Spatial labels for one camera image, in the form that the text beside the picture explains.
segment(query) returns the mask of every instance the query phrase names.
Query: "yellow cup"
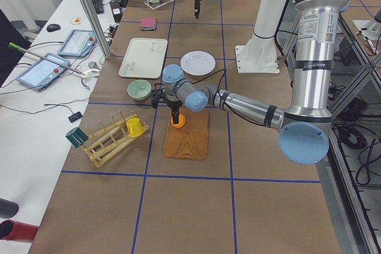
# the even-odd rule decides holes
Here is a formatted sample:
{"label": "yellow cup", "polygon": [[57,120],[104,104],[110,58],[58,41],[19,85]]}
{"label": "yellow cup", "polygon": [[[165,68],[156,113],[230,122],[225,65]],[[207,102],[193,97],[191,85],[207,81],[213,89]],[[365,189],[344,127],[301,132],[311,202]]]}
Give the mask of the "yellow cup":
{"label": "yellow cup", "polygon": [[142,123],[140,123],[138,117],[128,119],[126,124],[130,137],[138,137],[144,133]]}

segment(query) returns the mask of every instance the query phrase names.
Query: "white plate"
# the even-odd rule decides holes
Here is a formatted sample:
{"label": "white plate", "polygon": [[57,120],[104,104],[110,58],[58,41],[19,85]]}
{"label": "white plate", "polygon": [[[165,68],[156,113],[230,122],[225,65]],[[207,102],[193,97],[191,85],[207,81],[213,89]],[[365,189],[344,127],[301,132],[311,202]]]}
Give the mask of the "white plate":
{"label": "white plate", "polygon": [[185,54],[180,61],[184,72],[193,76],[203,76],[213,71],[216,61],[213,56],[202,51],[193,51]]}

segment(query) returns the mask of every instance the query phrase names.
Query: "green bowl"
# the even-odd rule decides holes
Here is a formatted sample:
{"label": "green bowl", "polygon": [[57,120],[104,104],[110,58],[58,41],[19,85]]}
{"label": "green bowl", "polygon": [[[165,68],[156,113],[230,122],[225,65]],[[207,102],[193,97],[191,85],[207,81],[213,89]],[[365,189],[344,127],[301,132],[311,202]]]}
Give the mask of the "green bowl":
{"label": "green bowl", "polygon": [[151,84],[146,80],[134,80],[127,87],[127,93],[136,101],[142,101],[151,94]]}

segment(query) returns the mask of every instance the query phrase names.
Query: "wooden cutting board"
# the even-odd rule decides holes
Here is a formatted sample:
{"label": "wooden cutting board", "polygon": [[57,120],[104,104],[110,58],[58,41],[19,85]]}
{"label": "wooden cutting board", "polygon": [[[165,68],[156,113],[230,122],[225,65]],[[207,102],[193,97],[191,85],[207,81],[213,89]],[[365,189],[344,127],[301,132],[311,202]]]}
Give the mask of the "wooden cutting board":
{"label": "wooden cutting board", "polygon": [[209,110],[194,113],[181,108],[186,124],[175,128],[168,116],[167,134],[164,141],[164,156],[171,159],[191,159],[201,161],[208,155],[209,145]]}

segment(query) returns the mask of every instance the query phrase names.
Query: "label sticker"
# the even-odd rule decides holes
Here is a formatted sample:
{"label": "label sticker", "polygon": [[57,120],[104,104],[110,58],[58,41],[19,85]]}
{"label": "label sticker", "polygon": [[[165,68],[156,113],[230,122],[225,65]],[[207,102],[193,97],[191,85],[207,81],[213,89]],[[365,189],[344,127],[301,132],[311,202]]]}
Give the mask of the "label sticker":
{"label": "label sticker", "polygon": [[338,13],[321,12],[300,17],[298,43],[318,41],[318,43],[335,42]]}
{"label": "label sticker", "polygon": [[300,17],[298,42],[316,41],[318,35],[320,14]]}
{"label": "label sticker", "polygon": [[320,13],[319,34],[317,41],[319,43],[331,43],[335,42],[336,26],[338,24],[337,13],[322,12]]}

